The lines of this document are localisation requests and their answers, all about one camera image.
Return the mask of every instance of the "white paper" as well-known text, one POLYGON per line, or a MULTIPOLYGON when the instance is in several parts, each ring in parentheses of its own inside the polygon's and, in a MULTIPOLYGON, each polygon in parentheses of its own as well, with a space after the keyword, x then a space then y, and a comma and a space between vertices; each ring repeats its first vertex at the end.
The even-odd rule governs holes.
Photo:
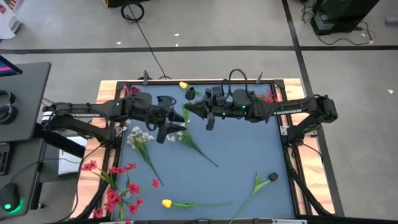
MULTIPOLYGON (((81 146, 84 146, 84 147, 87 146, 87 140, 80 136, 67 137, 67 138, 81 146)), ((60 160, 58 162, 58 175, 65 175, 65 174, 78 172, 81 158, 71 155, 67 152, 64 152, 61 149, 60 149, 59 153, 60 153, 60 155, 59 155, 60 160)))

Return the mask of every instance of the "blue table surface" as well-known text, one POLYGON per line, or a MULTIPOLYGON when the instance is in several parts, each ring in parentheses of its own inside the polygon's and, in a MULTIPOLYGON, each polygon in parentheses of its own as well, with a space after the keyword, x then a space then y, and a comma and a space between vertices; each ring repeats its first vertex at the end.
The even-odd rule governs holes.
MULTIPOLYGON (((195 85, 195 89, 204 93, 205 88, 214 85, 195 85)), ((182 104, 185 90, 178 85, 137 85, 141 91, 152 94, 152 103, 156 96, 170 95, 177 99, 175 110, 182 115, 182 104)), ((232 89, 244 88, 244 85, 233 85, 232 89)), ((270 84, 250 85, 257 95, 270 90, 270 84)), ((275 117, 269 123, 250 123, 243 119, 216 118, 214 130, 207 131, 207 120, 191 113, 189 132, 200 149, 219 167, 214 166, 199 153, 177 142, 166 139, 164 144, 155 140, 148 143, 149 155, 159 173, 164 186, 155 190, 151 184, 156 176, 145 163, 137 149, 127 144, 131 129, 138 126, 149 132, 143 122, 132 121, 124 134, 120 166, 135 162, 137 169, 129 174, 131 182, 148 187, 140 194, 133 195, 129 202, 134 203, 137 197, 145 202, 135 215, 130 215, 124 207, 124 219, 130 220, 196 220, 196 219, 229 219, 254 188, 256 172, 260 173, 261 182, 268 175, 277 172, 279 178, 263 187, 253 196, 237 218, 285 218, 294 217, 292 198, 289 189, 286 166, 284 162, 280 132, 275 117), (233 201, 220 207, 195 207, 189 209, 170 209, 162 206, 163 199, 180 203, 221 203, 233 201)), ((157 131, 149 132, 156 138, 157 131)), ((126 188, 127 175, 119 175, 119 189, 126 188)), ((119 207, 115 208, 113 220, 117 220, 119 207)))

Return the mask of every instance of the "red flower bouquet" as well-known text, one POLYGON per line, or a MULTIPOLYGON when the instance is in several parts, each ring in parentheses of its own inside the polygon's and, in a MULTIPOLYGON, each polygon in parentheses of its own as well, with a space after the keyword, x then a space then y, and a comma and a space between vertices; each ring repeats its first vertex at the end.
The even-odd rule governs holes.
MULTIPOLYGON (((93 174, 97 175, 101 180, 107 182, 109 184, 109 188, 106 191, 106 199, 107 202, 104 204, 104 208, 99 208, 93 211, 93 215, 95 218, 101 218, 104 215, 104 211, 114 212, 115 206, 119 206, 119 215, 118 222, 123 221, 124 217, 124 206, 128 207, 129 213, 131 215, 136 214, 138 212, 139 207, 144 203, 144 199, 137 197, 135 202, 131 202, 131 196, 137 195, 144 188, 139 187, 136 183, 130 183, 129 171, 133 171, 137 167, 136 163, 128 164, 123 167, 112 167, 109 169, 109 173, 101 170, 97 167, 96 161, 91 161, 87 164, 84 164, 81 168, 82 171, 89 171, 93 174), (116 186, 116 180, 114 180, 112 174, 127 174, 127 182, 125 189, 119 189, 116 186)), ((152 185, 155 189, 159 188, 159 181, 157 179, 152 180, 152 185)))

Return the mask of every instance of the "green light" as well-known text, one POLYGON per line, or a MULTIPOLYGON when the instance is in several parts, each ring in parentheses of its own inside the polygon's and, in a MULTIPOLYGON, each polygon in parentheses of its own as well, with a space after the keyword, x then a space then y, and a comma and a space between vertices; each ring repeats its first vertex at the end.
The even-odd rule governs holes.
POLYGON ((18 207, 16 208, 16 209, 14 209, 13 211, 11 211, 11 212, 8 212, 8 214, 14 214, 14 213, 17 213, 17 212, 19 212, 22 208, 24 207, 24 200, 23 199, 21 199, 20 201, 19 201, 19 205, 18 205, 18 207))

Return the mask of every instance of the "red flower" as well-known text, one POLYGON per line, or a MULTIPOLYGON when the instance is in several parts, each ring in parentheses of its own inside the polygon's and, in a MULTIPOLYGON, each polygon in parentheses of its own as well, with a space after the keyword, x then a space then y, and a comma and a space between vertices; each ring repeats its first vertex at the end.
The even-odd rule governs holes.
POLYGON ((266 102, 267 101, 267 97, 263 94, 263 95, 261 95, 261 99, 264 101, 264 102, 266 102))
POLYGON ((102 208, 94 209, 93 213, 95 218, 101 218, 104 215, 104 210, 102 208))
POLYGON ((112 168, 109 169, 109 172, 111 174, 117 174, 118 173, 118 168, 117 167, 112 167, 112 168))
POLYGON ((114 190, 108 190, 106 193, 106 198, 108 199, 108 203, 118 204, 121 200, 120 196, 114 190))
POLYGON ((124 174, 126 172, 126 170, 123 167, 117 167, 116 170, 118 174, 124 174))
POLYGON ((109 212, 114 212, 114 204, 112 203, 105 203, 104 209, 109 212))
POLYGON ((130 92, 131 93, 140 93, 141 90, 133 86, 133 87, 131 87, 130 92))
POLYGON ((137 164, 133 163, 133 164, 127 164, 127 166, 123 167, 125 170, 134 170, 137 168, 137 164))
POLYGON ((144 203, 144 199, 143 198, 137 198, 137 205, 141 205, 144 203))
POLYGON ((130 191, 130 194, 138 194, 139 193, 139 186, 135 183, 129 184, 128 189, 130 191))
POLYGON ((111 174, 124 174, 126 170, 122 167, 112 167, 109 169, 111 174))
POLYGON ((152 185, 155 189, 159 188, 159 181, 157 179, 152 179, 152 185))
POLYGON ((122 202, 122 198, 120 196, 117 196, 111 203, 114 205, 118 205, 122 202))
POLYGON ((136 205, 136 204, 129 205, 129 212, 131 215, 135 215, 136 211, 138 211, 138 210, 139 210, 139 205, 136 205))
POLYGON ((84 164, 81 168, 82 171, 92 171, 93 169, 97 168, 96 161, 90 161, 90 163, 84 164))

